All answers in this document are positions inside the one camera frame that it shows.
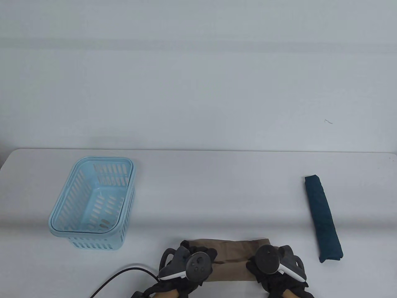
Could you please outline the person's left hand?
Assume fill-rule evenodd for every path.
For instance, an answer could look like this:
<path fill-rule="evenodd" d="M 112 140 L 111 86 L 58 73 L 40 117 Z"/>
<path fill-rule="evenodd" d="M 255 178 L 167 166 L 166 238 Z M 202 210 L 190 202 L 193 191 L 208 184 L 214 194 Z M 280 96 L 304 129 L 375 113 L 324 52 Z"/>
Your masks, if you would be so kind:
<path fill-rule="evenodd" d="M 216 249 L 190 246 L 187 241 L 177 249 L 168 248 L 160 260 L 158 282 L 146 289 L 143 297 L 173 290 L 177 291 L 178 297 L 189 297 L 211 275 L 216 257 Z"/>

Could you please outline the person's right hand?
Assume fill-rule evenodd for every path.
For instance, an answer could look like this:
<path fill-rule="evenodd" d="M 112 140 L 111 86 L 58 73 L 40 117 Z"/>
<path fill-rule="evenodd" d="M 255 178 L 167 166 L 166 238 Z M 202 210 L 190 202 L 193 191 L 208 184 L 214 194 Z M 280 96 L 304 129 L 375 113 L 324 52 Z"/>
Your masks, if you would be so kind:
<path fill-rule="evenodd" d="M 303 262 L 289 245 L 262 245 L 247 261 L 246 268 L 269 294 L 269 298 L 314 297 L 306 291 L 308 284 Z"/>

